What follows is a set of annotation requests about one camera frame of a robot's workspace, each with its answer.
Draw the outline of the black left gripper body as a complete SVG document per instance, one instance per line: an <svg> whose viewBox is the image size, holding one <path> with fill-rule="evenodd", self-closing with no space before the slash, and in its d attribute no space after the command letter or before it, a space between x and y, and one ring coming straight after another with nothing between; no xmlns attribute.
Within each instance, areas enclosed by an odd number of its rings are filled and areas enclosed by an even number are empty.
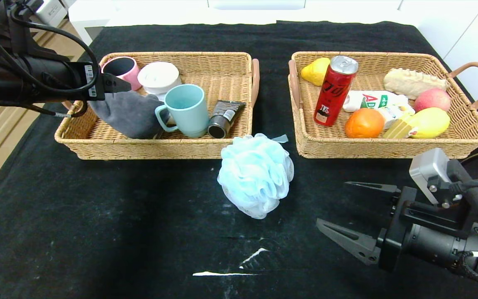
<svg viewBox="0 0 478 299"><path fill-rule="evenodd" d="M98 100L95 92L97 71L91 62L71 62L43 57L33 58L34 100L63 102L73 97Z"/></svg>

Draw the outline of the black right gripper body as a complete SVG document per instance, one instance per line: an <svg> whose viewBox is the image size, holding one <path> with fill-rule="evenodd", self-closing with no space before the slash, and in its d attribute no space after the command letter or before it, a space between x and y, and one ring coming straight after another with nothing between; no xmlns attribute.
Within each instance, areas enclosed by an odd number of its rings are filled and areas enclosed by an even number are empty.
<svg viewBox="0 0 478 299"><path fill-rule="evenodd" d="M442 208L417 199L419 191L403 187L395 193L391 222L378 237L379 267L393 271L402 254L460 270L463 252L478 250L478 188L469 189L458 203Z"/></svg>

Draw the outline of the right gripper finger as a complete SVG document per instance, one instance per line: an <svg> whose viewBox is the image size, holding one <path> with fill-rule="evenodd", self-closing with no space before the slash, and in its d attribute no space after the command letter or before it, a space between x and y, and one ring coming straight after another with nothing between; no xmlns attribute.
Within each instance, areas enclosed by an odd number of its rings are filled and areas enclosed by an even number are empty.
<svg viewBox="0 0 478 299"><path fill-rule="evenodd" d="M367 189L379 190L387 193L401 193L401 190L396 185L387 185L387 184L376 184L372 182L357 182L357 181L346 181L344 184L355 185L364 187Z"/></svg>
<svg viewBox="0 0 478 299"><path fill-rule="evenodd" d="M376 238L320 218L316 219L316 227L330 240L365 265L377 265L379 263L381 249L377 245Z"/></svg>

